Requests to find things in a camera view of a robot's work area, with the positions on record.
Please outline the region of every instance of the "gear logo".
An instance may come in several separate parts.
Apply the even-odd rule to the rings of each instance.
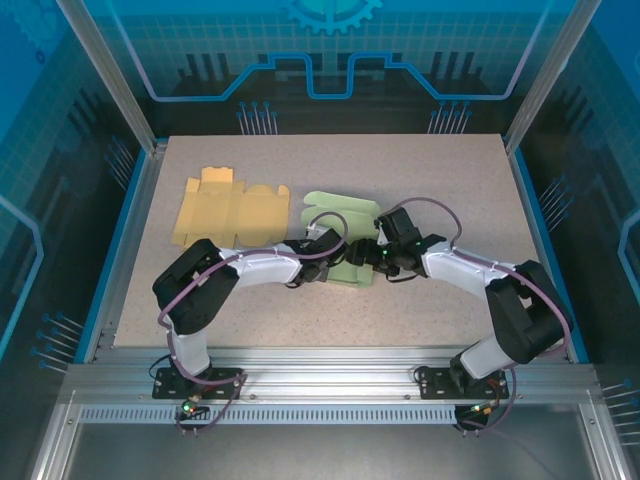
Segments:
[[[0,3],[0,13],[9,13],[22,30],[22,33],[42,49],[52,40],[59,26],[54,0],[4,0]]]
[[[371,20],[373,9],[382,7],[382,0],[284,0],[283,7],[301,28],[333,35],[336,30],[347,33],[350,27],[360,28],[360,21]]]

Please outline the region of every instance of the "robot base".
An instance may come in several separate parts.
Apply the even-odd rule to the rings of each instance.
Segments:
[[[198,375],[202,380],[226,380],[241,375],[241,368],[212,368]],[[233,383],[218,387],[199,385],[180,375],[174,366],[159,368],[151,396],[156,400],[184,400],[192,395],[201,395],[203,400],[229,400],[236,386]]]
[[[464,393],[451,378],[450,368],[418,367],[413,372],[413,378],[420,387],[422,400],[495,400],[498,396],[500,400],[509,398],[503,371],[494,372],[476,381]],[[496,382],[497,389],[490,385],[493,382],[489,380]]]

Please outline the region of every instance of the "white robotic arm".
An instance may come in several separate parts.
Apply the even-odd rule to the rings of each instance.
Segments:
[[[461,391],[465,385],[497,370],[514,363],[528,363],[563,337],[562,325],[546,305],[510,278],[510,271],[528,276],[555,303],[561,304],[538,263],[498,264],[454,249],[438,235],[422,238],[402,208],[379,217],[377,225],[378,241],[359,240],[318,260],[292,257],[329,251],[340,241],[332,229],[315,227],[306,239],[287,241],[272,247],[273,253],[264,250],[265,253],[255,255],[218,249],[209,240],[196,242],[154,283],[160,308],[164,309],[211,265],[239,258],[216,270],[165,317],[172,326],[174,360],[193,377],[207,370],[210,360],[204,329],[234,288],[263,283],[300,286],[322,281],[342,256],[354,265],[370,264],[387,278],[403,271],[413,272],[415,276],[451,283],[488,302],[494,334],[461,352],[451,363],[451,375]],[[531,305],[525,306],[523,298],[530,299]]]

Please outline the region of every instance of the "speckled beige tabletop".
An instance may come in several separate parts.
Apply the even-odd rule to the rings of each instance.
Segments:
[[[375,200],[383,210],[424,195],[460,216],[458,244],[490,258],[536,258],[498,135],[297,135],[171,137],[142,236],[116,346],[164,346],[154,280],[179,255],[170,242],[187,177],[229,166],[247,185],[291,190],[288,238],[302,238],[304,195],[313,190]],[[455,233],[446,213],[407,207],[423,235]],[[207,329],[211,346],[463,345],[491,332],[486,306],[436,280],[368,289],[314,283],[234,291]]]

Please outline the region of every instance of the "transparent panel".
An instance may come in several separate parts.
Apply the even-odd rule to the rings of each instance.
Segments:
[[[640,382],[640,5],[603,2],[521,150],[587,352],[605,386]],[[610,403],[637,442],[635,390]]]
[[[505,132],[573,4],[87,2],[159,136]]]
[[[18,479],[77,346],[138,146],[54,2],[3,3],[0,43],[0,477]]]

